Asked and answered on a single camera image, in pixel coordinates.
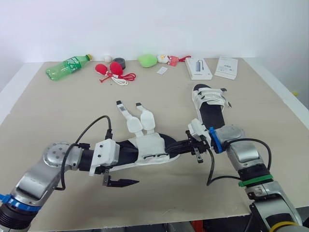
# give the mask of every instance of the black cable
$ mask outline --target black cable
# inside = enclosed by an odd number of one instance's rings
[[[232,176],[232,175],[222,175],[222,176],[218,176],[214,179],[211,179],[212,175],[213,175],[213,171],[214,171],[214,156],[213,156],[212,151],[209,148],[207,149],[207,151],[209,152],[209,154],[211,156],[211,170],[209,172],[208,180],[207,180],[207,183],[206,183],[207,186],[209,186],[213,181],[223,179],[223,178],[231,178],[231,179],[240,180],[239,177]]]
[[[254,141],[254,142],[263,144],[264,147],[266,147],[266,149],[268,151],[268,165],[267,165],[267,169],[270,170],[270,167],[271,167],[271,150],[270,150],[269,146],[265,142],[263,142],[261,140],[258,140],[258,139],[243,138],[243,139],[234,139],[232,141],[226,142],[224,145],[225,145],[225,147],[228,147],[228,146],[230,146],[230,144],[235,143],[235,142],[239,142],[239,141]]]
[[[55,188],[55,190],[63,191],[63,190],[66,189],[66,184],[65,184],[65,181],[64,181],[64,169],[65,169],[65,164],[66,164],[67,158],[69,156],[69,153],[74,146],[78,146],[78,144],[71,144],[69,146],[69,148],[67,149],[66,154],[63,157],[62,164],[61,164],[61,171],[60,171],[60,178],[61,178],[62,187],[61,188],[57,187],[57,188]]]
[[[245,228],[245,230],[243,232],[248,232],[249,231],[249,227],[251,225],[252,220],[253,220],[253,214],[251,214],[250,219],[249,219],[249,221],[248,221],[248,223],[246,225],[246,228]]]
[[[83,137],[83,135],[87,132],[87,130],[89,130],[90,127],[92,127],[96,122],[100,121],[101,119],[103,118],[106,118],[107,121],[108,121],[108,130],[106,132],[106,135],[105,135],[105,139],[108,139],[108,138],[112,138],[112,123],[111,123],[111,119],[110,117],[108,117],[107,115],[103,115],[101,117],[98,117],[96,120],[94,120],[92,123],[90,123],[90,125],[80,134],[80,136],[78,136],[77,140],[75,143],[71,144],[69,146],[69,148],[67,149],[66,151],[66,154],[64,155],[63,157],[63,160],[62,160],[62,164],[61,164],[61,171],[60,171],[60,180],[61,180],[61,185],[62,187],[57,187],[55,188],[55,190],[59,190],[59,191],[63,191],[66,189],[66,184],[65,184],[65,180],[64,180],[64,169],[65,169],[65,164],[66,164],[66,161],[67,161],[67,158],[69,156],[69,153],[70,151],[72,150],[72,148],[74,146],[79,146],[78,145],[78,142],[80,141],[80,139]]]
[[[112,131],[112,123],[111,123],[111,119],[110,117],[108,117],[107,115],[103,115],[101,117],[98,117],[96,120],[94,120],[82,133],[81,135],[77,138],[77,140],[75,141],[75,143],[77,144],[80,139],[83,137],[83,135],[87,132],[87,130],[89,130],[90,127],[92,127],[96,122],[100,121],[102,118],[106,118],[108,121],[108,132]]]

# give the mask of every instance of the table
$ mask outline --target table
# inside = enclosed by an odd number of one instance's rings
[[[140,112],[135,103],[141,102],[153,112],[156,132],[176,140],[186,139],[187,124],[197,117],[191,91],[196,84],[204,83],[227,89],[232,108],[223,112],[226,124],[238,125],[247,137],[265,141],[273,152],[274,178],[295,207],[309,205],[309,131],[251,66],[238,60],[235,80],[214,76],[210,81],[192,81],[184,63],[144,69],[137,61],[128,61],[125,73],[137,75],[129,86],[119,86],[112,80],[101,84],[100,75],[94,71],[97,61],[53,82],[44,70],[55,63],[44,63],[0,126],[0,193],[11,191],[41,158],[47,145],[75,141],[100,115],[111,117],[116,141],[133,137],[116,107],[117,100],[136,116]],[[212,73],[216,63],[217,59],[207,59]],[[156,73],[161,66],[168,67],[164,75]],[[106,128],[107,123],[102,121],[87,132],[82,142],[93,147],[104,139]],[[266,151],[256,146],[267,162]],[[184,154],[171,163],[112,172],[113,179],[140,181],[120,189],[103,187],[101,175],[66,172],[67,189],[52,194],[30,230],[82,230],[247,214],[250,201],[236,180],[223,179],[206,186],[210,157],[203,154],[203,159],[204,163],[198,164],[195,157]],[[214,177],[237,174],[225,153],[215,155],[215,160]]]

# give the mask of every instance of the bottle cap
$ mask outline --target bottle cap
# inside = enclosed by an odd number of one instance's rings
[[[92,55],[87,54],[86,56],[89,58],[89,60],[92,60]]]

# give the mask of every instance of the product box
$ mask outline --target product box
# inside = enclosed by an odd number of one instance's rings
[[[211,80],[212,74],[204,58],[186,58],[185,64],[192,80]]]

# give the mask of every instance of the white card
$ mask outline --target white card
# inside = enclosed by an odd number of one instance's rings
[[[158,73],[158,74],[164,74],[165,72],[166,72],[166,70],[167,70],[167,68],[166,67],[161,67],[160,69],[159,69],[159,71],[157,71],[156,73]]]

